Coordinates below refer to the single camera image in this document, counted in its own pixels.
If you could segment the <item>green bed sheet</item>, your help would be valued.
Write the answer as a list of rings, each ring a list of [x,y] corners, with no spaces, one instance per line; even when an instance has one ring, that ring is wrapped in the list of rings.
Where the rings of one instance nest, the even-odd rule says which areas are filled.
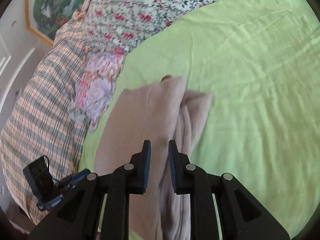
[[[306,0],[220,0],[145,40],[114,96],[183,76],[212,104],[191,161],[229,172],[294,238],[319,205],[319,21]]]

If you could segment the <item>beige knit sweater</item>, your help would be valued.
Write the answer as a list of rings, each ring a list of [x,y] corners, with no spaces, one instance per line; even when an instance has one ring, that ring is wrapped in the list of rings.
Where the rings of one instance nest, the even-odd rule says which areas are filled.
[[[148,187],[130,197],[129,227],[142,239],[189,239],[190,197],[172,189],[169,141],[191,155],[206,125],[212,94],[186,88],[183,77],[166,77],[124,90],[108,117],[94,170],[105,175],[124,165],[143,142],[151,142]]]

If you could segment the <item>pink purple floral pillow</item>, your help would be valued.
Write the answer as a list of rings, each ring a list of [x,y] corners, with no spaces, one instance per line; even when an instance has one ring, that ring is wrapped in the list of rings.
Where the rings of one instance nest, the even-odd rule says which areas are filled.
[[[91,54],[84,73],[75,84],[68,113],[72,120],[86,125],[91,133],[97,129],[113,99],[124,59],[123,54]]]

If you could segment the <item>floral rose quilt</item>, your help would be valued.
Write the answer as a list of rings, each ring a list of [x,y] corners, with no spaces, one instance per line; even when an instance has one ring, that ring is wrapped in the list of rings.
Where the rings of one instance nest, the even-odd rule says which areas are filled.
[[[128,53],[179,17],[216,1],[86,0],[86,47],[90,52]]]

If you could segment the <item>framed landscape painting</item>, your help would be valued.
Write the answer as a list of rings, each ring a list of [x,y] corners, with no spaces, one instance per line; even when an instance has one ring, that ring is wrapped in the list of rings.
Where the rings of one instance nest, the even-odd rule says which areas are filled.
[[[24,0],[26,28],[49,46],[85,0]]]

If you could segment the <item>plaid checked blanket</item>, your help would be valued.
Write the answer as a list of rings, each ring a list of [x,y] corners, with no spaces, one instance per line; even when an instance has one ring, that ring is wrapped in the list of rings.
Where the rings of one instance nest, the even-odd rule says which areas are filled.
[[[37,66],[1,132],[5,182],[35,224],[46,212],[37,208],[23,169],[45,155],[56,179],[78,170],[87,128],[72,120],[68,109],[84,68],[82,21],[70,20],[57,31],[52,50]]]

